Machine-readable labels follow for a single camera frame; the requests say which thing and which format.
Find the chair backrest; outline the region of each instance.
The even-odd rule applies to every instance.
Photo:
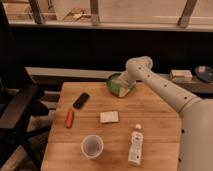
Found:
[[[11,29],[0,1],[0,77],[7,88],[33,83],[14,51]]]

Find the black chair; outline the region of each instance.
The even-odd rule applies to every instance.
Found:
[[[12,34],[0,1],[0,168],[21,145],[40,169],[29,138],[49,131],[50,126],[27,132],[32,115],[47,115],[48,109],[39,102],[44,92],[33,83],[14,52]],[[8,90],[19,90],[11,94]]]

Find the red object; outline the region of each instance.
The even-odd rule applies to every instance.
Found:
[[[67,111],[67,117],[66,117],[66,120],[65,120],[65,127],[66,128],[71,128],[72,127],[73,119],[74,119],[74,112],[70,108]]]

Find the small white box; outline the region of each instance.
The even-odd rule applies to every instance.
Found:
[[[100,122],[101,123],[119,122],[118,112],[117,111],[101,112]]]
[[[190,70],[171,70],[170,72],[172,81],[191,81],[192,73]]]

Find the white eraser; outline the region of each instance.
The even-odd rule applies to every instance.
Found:
[[[203,73],[205,71],[206,71],[206,67],[205,66],[199,66],[198,72]]]
[[[118,112],[117,111],[101,112],[100,122],[101,123],[119,122]]]

